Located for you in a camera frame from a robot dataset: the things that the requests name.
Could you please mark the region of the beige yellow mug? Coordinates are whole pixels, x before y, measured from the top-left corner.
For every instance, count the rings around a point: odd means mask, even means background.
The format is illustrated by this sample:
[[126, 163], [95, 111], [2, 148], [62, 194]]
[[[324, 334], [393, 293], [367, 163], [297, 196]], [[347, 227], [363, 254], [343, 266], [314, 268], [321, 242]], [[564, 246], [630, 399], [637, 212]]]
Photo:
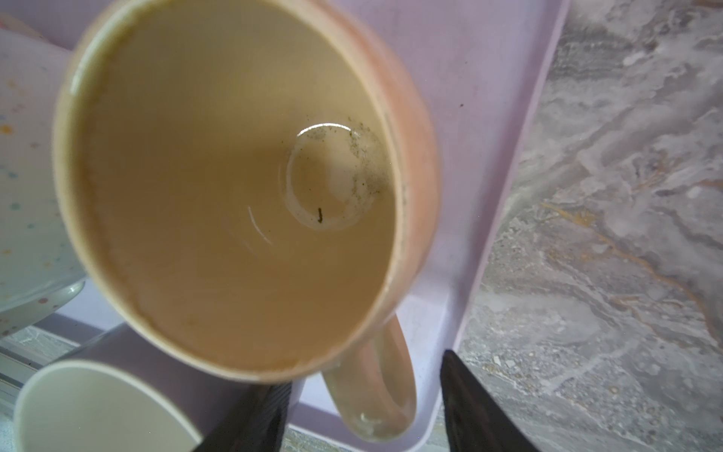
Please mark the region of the beige yellow mug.
[[73, 248], [131, 327], [239, 382], [321, 373], [388, 442], [417, 410], [397, 319], [431, 249], [441, 163], [397, 55], [329, 1], [116, 1], [53, 126]]

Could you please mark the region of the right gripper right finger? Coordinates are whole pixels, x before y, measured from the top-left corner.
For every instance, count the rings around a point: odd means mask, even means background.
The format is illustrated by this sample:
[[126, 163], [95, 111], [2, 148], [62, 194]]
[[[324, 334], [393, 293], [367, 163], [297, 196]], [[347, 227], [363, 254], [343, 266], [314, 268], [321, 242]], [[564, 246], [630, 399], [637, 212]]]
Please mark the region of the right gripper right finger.
[[453, 350], [442, 356], [440, 379], [452, 452], [538, 452]]

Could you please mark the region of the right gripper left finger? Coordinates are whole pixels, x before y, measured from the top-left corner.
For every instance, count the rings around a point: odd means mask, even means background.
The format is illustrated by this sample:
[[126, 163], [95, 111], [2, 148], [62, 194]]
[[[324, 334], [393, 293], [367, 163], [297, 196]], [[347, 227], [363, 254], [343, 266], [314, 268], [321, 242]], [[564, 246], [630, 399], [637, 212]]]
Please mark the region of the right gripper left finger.
[[276, 452], [281, 449], [293, 385], [253, 385], [194, 452]]

